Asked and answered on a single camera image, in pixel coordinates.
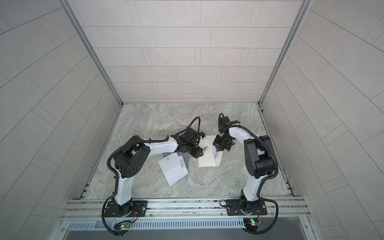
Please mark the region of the cream envelope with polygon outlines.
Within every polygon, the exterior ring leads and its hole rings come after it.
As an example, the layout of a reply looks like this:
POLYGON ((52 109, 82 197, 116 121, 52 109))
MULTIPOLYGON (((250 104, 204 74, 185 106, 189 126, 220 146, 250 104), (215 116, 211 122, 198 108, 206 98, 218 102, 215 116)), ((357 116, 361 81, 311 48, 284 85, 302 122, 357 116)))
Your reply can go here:
POLYGON ((213 145, 216 136, 206 136, 199 147, 203 149, 203 155, 198 158, 199 167, 218 167, 221 164, 223 151, 218 151, 213 145))

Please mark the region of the white glue stick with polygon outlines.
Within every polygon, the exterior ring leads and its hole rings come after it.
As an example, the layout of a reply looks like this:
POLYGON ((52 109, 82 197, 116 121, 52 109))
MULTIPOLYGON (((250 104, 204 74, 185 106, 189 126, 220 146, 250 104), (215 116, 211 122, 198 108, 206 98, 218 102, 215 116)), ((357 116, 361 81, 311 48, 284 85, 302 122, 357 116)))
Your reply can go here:
POLYGON ((185 159, 182 155, 178 155, 183 171, 187 170, 185 159))

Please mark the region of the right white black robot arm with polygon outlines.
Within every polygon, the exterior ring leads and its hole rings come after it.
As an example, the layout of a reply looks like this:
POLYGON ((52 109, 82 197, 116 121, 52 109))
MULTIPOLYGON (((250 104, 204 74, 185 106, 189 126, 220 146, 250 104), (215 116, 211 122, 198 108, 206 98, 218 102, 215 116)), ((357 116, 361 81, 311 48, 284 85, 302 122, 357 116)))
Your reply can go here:
POLYGON ((249 173, 247 184, 241 192, 239 204, 244 213, 250 214, 263 206, 260 196, 266 180, 277 176, 279 167, 269 136, 257 136, 242 126, 239 121, 231 121, 224 114, 219 114, 220 134, 213 142, 213 149, 218 153, 229 151, 238 141, 244 147, 245 165, 249 173))

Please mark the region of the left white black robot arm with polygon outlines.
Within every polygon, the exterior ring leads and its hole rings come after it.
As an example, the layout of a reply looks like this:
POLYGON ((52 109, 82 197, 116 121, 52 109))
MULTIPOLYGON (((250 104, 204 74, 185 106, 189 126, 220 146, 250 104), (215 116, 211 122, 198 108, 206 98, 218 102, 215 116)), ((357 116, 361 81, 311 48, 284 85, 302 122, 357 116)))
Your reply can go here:
POLYGON ((192 128, 161 140, 146 140, 138 135, 131 137, 107 160, 108 168, 116 175, 113 199, 119 206, 132 201, 134 176, 141 170, 148 157, 164 153, 189 153, 197 159, 203 156, 199 143, 205 137, 204 132, 197 132, 192 128))

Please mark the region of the white paper sheet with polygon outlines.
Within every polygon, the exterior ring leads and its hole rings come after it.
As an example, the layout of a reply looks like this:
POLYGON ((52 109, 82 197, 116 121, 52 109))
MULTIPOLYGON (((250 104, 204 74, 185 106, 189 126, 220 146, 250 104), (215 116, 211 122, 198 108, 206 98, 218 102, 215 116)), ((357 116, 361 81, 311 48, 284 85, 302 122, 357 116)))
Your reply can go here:
POLYGON ((169 184, 172 186, 189 175, 188 169, 183 171, 177 153, 172 153, 158 161, 161 170, 169 184))

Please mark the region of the right circuit board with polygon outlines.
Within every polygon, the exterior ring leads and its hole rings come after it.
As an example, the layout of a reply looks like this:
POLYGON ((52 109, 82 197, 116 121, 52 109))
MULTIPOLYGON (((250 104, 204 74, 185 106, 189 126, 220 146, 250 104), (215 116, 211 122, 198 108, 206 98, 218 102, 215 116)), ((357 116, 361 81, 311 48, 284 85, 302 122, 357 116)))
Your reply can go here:
POLYGON ((259 219, 243 219, 245 229, 249 232, 257 232, 262 222, 259 219))

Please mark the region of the circuit board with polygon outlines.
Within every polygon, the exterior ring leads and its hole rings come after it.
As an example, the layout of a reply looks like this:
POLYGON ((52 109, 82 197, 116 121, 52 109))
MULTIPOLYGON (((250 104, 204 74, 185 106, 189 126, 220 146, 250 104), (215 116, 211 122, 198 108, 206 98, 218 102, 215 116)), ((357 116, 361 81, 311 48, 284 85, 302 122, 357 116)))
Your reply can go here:
POLYGON ((131 227, 131 225, 132 225, 131 221, 122 221, 115 224, 114 230, 125 231, 125 230, 128 230, 131 227))
POLYGON ((262 222, 259 219, 243 219, 245 229, 249 232, 257 232, 262 222))

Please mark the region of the left circuit board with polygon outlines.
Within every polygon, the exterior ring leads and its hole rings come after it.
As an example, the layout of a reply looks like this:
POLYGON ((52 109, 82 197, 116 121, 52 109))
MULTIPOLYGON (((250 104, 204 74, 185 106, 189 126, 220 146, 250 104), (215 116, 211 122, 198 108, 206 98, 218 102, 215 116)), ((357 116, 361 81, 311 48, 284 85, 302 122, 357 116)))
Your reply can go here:
POLYGON ((122 221, 115 224, 114 230, 125 231, 125 230, 128 230, 131 227, 131 225, 132 225, 131 221, 122 221))

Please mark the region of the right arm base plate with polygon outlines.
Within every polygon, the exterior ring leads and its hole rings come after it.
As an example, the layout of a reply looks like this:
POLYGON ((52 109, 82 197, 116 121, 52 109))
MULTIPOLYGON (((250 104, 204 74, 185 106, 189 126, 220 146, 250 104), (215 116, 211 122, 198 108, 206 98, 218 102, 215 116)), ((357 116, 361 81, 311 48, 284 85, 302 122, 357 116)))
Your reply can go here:
POLYGON ((265 216, 268 214, 265 202, 260 199, 253 202, 246 199, 226 200, 225 207, 228 216, 265 216))

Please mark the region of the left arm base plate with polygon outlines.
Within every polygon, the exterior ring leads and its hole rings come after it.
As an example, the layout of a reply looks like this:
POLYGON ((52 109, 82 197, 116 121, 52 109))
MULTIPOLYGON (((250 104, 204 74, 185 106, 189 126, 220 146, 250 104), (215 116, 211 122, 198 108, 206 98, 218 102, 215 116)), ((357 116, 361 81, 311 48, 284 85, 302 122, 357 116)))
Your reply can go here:
POLYGON ((146 214, 147 201, 128 201, 124 205, 119 205, 115 199, 112 199, 103 208, 104 216, 107 218, 117 217, 144 217, 146 214))

